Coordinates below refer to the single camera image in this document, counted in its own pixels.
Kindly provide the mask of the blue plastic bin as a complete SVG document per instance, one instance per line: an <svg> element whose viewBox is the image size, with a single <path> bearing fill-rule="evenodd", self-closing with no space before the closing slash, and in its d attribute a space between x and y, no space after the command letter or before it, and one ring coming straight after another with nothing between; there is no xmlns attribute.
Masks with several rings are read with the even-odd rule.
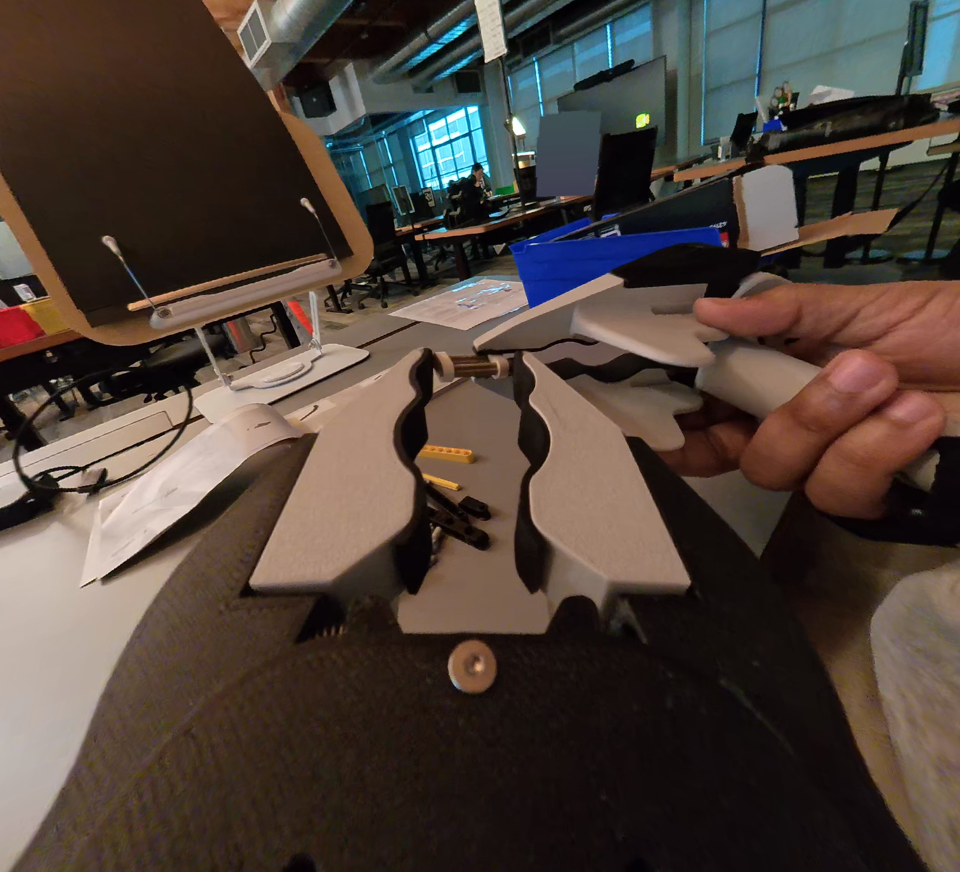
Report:
<svg viewBox="0 0 960 872"><path fill-rule="evenodd" d="M714 228L561 238L560 230L545 232L510 246L510 253L530 307L600 278L614 268L665 248L696 244L729 250Z"/></svg>

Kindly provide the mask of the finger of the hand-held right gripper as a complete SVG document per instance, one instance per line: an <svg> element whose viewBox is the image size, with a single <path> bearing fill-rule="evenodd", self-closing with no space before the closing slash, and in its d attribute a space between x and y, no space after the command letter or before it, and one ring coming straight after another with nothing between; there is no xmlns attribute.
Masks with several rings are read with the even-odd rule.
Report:
<svg viewBox="0 0 960 872"><path fill-rule="evenodd" d="M473 341L477 353L535 351L572 338L617 348L667 366L703 367L726 332L698 322L703 283L627 287L613 274L529 308Z"/></svg>
<svg viewBox="0 0 960 872"><path fill-rule="evenodd" d="M567 355L551 363L567 382L626 437L642 439L656 452L685 444L678 416L701 410L701 394L668 376L666 369L630 353L585 363Z"/></svg>

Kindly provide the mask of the black computer monitor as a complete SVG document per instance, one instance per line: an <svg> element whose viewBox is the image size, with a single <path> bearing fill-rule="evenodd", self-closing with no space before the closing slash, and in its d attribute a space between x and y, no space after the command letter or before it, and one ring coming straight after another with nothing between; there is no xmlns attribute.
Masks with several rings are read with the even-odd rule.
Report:
<svg viewBox="0 0 960 872"><path fill-rule="evenodd" d="M591 209L595 221L650 204L658 132L650 127L602 135Z"/></svg>

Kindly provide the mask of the white hanging sign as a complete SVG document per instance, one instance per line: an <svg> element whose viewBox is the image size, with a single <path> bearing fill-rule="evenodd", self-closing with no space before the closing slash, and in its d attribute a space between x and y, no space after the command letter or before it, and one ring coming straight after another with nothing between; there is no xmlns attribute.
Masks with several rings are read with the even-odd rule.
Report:
<svg viewBox="0 0 960 872"><path fill-rule="evenodd" d="M483 58L486 64L508 53L508 36L500 0L473 0Z"/></svg>

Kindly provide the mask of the tan and white lego assembly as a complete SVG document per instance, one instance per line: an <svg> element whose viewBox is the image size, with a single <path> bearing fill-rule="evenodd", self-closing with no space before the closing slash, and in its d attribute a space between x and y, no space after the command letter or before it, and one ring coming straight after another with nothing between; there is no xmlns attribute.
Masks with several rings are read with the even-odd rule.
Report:
<svg viewBox="0 0 960 872"><path fill-rule="evenodd" d="M512 360L504 355L450 355L433 353L433 368L440 381L449 383L460 378L500 379L512 375Z"/></svg>

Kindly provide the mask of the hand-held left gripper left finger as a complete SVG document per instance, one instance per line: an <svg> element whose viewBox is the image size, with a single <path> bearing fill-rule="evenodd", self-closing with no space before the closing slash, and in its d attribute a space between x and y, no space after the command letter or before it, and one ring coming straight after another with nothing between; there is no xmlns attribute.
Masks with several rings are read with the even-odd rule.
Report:
<svg viewBox="0 0 960 872"><path fill-rule="evenodd" d="M416 349L321 417L249 580L260 593L395 598L429 570L426 486L433 354Z"/></svg>

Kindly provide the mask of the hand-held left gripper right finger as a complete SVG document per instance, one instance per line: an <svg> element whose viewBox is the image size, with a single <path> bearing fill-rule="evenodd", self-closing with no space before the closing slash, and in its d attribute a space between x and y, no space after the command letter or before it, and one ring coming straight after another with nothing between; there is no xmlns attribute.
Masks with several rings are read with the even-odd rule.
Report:
<svg viewBox="0 0 960 872"><path fill-rule="evenodd" d="M527 589L550 606L687 592L688 570L618 425L528 352L513 361L513 391L529 466L513 550Z"/></svg>

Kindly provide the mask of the black office chair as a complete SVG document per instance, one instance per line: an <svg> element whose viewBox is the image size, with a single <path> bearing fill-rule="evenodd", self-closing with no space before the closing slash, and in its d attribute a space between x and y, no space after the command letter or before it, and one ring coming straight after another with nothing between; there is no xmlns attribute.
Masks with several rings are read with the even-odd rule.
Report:
<svg viewBox="0 0 960 872"><path fill-rule="evenodd" d="M373 255L361 285L372 297L378 299L383 309L388 307L391 283L397 284L391 278L396 273L402 277L399 287L416 295L418 287L411 276L407 255L398 238L394 209L389 201L366 207L366 228L373 243Z"/></svg>

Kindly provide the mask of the standing lamp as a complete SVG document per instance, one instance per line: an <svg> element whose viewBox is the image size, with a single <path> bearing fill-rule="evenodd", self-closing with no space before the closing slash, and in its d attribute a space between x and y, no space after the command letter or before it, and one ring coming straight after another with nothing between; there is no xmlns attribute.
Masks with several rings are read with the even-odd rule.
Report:
<svg viewBox="0 0 960 872"><path fill-rule="evenodd" d="M513 177L513 185L518 196L520 211L524 213L527 205L522 182L518 138L522 137L525 131L520 120L513 115L511 111L508 111L508 117L505 120L504 126L510 137L510 170Z"/></svg>

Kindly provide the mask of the large display screen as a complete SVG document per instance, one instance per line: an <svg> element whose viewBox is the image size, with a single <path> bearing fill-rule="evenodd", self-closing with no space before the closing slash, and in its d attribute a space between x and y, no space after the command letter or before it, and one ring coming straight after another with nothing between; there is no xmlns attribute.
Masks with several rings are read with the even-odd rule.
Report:
<svg viewBox="0 0 960 872"><path fill-rule="evenodd" d="M601 116L601 134L656 129L666 141L666 57L632 67L608 81L558 97L558 112L588 111Z"/></svg>

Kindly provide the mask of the black video bar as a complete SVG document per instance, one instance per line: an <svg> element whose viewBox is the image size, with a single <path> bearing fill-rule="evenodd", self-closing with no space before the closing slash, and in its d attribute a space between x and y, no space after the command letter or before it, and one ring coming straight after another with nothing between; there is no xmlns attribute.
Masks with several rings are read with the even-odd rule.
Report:
<svg viewBox="0 0 960 872"><path fill-rule="evenodd" d="M594 73L591 76L582 78L577 81L573 86L574 92L581 92L596 86L602 86L607 83L610 83L623 75L629 74L634 70L636 66L636 61L630 59L626 62L620 62L612 68L604 69Z"/></svg>

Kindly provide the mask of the printed paper sheet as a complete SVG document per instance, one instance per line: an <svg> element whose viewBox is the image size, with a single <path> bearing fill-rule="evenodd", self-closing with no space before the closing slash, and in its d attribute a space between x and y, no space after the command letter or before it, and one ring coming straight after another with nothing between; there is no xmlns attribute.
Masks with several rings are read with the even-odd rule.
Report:
<svg viewBox="0 0 960 872"><path fill-rule="evenodd" d="M517 280L477 278L463 281L390 315L422 324L470 330L528 306Z"/></svg>

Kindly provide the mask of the book stand with white base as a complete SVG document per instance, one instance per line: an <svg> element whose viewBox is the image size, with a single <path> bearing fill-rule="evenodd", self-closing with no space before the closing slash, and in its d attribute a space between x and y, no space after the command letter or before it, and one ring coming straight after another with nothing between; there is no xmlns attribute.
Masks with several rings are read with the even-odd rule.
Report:
<svg viewBox="0 0 960 872"><path fill-rule="evenodd" d="M358 278L325 144L202 0L2 0L2 219L70 330L144 346Z"/></svg>

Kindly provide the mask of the lego instruction booklet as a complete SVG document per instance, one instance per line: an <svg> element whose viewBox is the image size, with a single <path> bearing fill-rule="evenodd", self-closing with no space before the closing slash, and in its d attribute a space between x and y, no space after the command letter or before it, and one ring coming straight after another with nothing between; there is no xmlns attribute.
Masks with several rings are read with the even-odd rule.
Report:
<svg viewBox="0 0 960 872"><path fill-rule="evenodd" d="M79 584L84 587L125 565L248 458L303 433L302 427L260 403L210 425L128 488L100 500Z"/></svg>

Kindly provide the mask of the person's right hand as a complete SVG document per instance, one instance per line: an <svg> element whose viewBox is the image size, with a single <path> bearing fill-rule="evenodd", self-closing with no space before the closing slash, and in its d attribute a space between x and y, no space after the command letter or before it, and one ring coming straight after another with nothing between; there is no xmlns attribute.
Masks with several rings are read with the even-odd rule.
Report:
<svg viewBox="0 0 960 872"><path fill-rule="evenodd" d="M703 298L700 323L785 342L820 372L763 422L705 398L679 418L683 446L659 456L681 476L740 470L762 489L803 491L828 516L884 518L897 474L957 414L958 310L949 281L795 283Z"/></svg>

